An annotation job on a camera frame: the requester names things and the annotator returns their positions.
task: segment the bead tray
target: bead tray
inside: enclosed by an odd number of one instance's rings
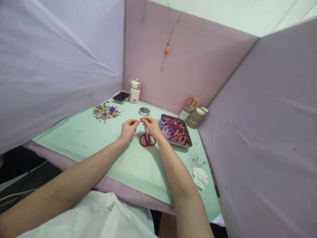
[[[173,116],[169,116],[169,115],[166,115],[166,114],[162,114],[162,115],[161,115],[161,119],[160,119],[160,124],[161,124],[160,127],[163,126],[163,123],[162,123],[163,120],[162,120],[162,119],[164,119],[164,118],[165,118],[165,119],[174,119],[175,121],[181,121],[181,122],[183,123],[183,125],[184,125],[184,131],[185,131],[185,136],[188,138],[188,143],[187,143],[188,145],[179,144],[179,143],[170,141],[170,140],[168,140],[168,139],[167,139],[167,141],[168,141],[171,145],[177,146],[177,147],[180,147],[180,148],[183,148],[183,149],[188,149],[188,148],[192,147],[192,146],[193,146],[192,140],[191,140],[191,137],[190,137],[190,135],[189,135],[189,132],[188,132],[188,129],[187,129],[187,126],[186,126],[185,121],[182,120],[182,119],[180,119],[180,118],[177,118],[177,117],[173,117]]]

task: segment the pen holder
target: pen holder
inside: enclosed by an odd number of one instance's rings
[[[189,116],[192,114],[194,110],[191,110],[189,107],[184,106],[181,113],[178,115],[178,117],[184,121],[186,121]]]

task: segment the white tissue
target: white tissue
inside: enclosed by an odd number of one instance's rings
[[[208,176],[202,168],[193,168],[194,183],[200,190],[208,184]]]

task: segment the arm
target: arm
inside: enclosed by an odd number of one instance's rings
[[[77,163],[0,215],[0,237],[16,237],[69,210],[109,170],[131,142],[139,121],[122,124],[120,138]]]
[[[141,122],[157,141],[161,153],[174,197],[178,237],[214,237],[196,185],[184,163],[162,135],[158,121],[143,117]]]

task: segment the table surface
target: table surface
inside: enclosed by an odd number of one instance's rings
[[[173,113],[141,101],[137,104],[130,102],[117,104],[111,102],[107,105],[118,106],[119,111],[123,111],[121,116],[106,120],[105,123],[103,121],[99,122],[93,117],[92,109],[89,109],[62,121],[52,129],[36,137],[34,141],[52,150],[52,152],[55,151],[61,156],[72,159],[72,163],[75,163],[75,161],[82,161],[116,140],[120,135],[121,124],[124,121],[130,118],[138,119],[141,117],[138,114],[140,107],[149,108],[151,110],[150,116],[156,119],[159,119],[161,114],[176,116]],[[220,207],[209,164],[198,130],[188,128],[188,131],[193,146],[189,149],[173,148],[191,175],[193,167],[201,167],[207,173],[209,184],[203,191],[199,192],[205,204],[208,218],[210,221],[213,221],[220,214]],[[144,126],[139,125],[137,132],[143,133]],[[33,149],[39,150],[39,147],[37,147],[34,142],[28,146],[31,147],[31,149],[33,147]],[[142,147],[139,144],[137,135],[133,138],[129,147],[122,152],[106,175],[116,182],[118,181],[130,188],[154,197],[165,204],[174,205],[158,146]]]

